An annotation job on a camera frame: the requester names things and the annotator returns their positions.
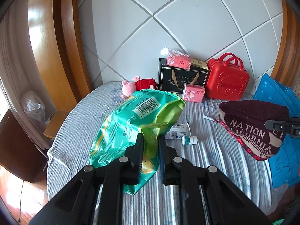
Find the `yellow stripe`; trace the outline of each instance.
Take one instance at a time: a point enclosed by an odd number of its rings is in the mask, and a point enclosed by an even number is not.
[[[100,142],[102,141],[102,139],[104,137],[104,131],[106,130],[107,126],[108,126],[108,119],[105,120],[105,125],[104,125],[104,128],[102,130],[102,134],[101,134],[101,136],[99,137],[99,139],[98,139],[98,141],[96,143],[95,150],[90,154],[90,156],[92,156],[93,154],[95,154],[96,151],[98,150],[98,147],[99,147]]]

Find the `clear plastic bag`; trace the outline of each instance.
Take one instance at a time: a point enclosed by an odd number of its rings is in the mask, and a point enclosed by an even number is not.
[[[32,124],[42,134],[46,128],[45,105],[33,91],[21,97],[21,106]]]

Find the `red suitcase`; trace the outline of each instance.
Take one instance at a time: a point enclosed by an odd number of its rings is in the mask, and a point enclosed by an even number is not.
[[[206,96],[229,101],[240,100],[249,81],[243,61],[232,53],[225,53],[219,59],[210,59],[207,66],[210,74],[205,87]]]

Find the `metal screw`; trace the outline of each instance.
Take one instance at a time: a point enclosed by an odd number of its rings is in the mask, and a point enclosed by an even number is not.
[[[123,156],[119,158],[119,162],[127,162],[127,161],[128,161],[128,157]]]
[[[181,157],[174,157],[173,161],[176,163],[181,163],[182,162],[182,158]]]
[[[210,173],[215,173],[215,172],[218,171],[218,168],[216,168],[215,166],[210,166],[210,167],[208,168],[208,171],[209,171]]]
[[[85,171],[85,172],[90,172],[90,171],[92,171],[94,169],[94,167],[92,166],[92,165],[86,165],[84,168],[83,168],[83,170]]]

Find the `brown cabinet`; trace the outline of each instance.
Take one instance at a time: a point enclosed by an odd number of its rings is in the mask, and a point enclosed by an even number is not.
[[[0,165],[32,183],[47,163],[10,110],[0,122]]]

